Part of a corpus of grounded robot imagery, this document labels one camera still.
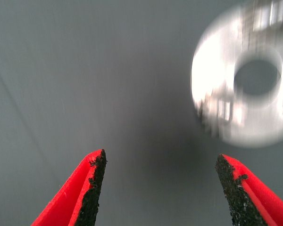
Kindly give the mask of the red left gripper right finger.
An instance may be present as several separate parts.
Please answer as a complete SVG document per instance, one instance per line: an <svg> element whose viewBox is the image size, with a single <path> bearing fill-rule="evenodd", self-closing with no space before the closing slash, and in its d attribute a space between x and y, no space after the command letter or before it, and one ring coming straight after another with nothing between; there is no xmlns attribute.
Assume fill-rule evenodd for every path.
<svg viewBox="0 0 283 226"><path fill-rule="evenodd" d="M234 226L283 226L283 200L245 165L221 154L216 171Z"/></svg>

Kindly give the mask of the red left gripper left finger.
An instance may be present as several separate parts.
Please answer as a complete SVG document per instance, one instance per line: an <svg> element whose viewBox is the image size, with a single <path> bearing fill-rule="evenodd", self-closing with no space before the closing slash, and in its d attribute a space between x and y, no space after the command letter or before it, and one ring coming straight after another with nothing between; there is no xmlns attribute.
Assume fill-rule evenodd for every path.
<svg viewBox="0 0 283 226"><path fill-rule="evenodd" d="M32 225L95 225L106 164L103 149L85 156Z"/></svg>

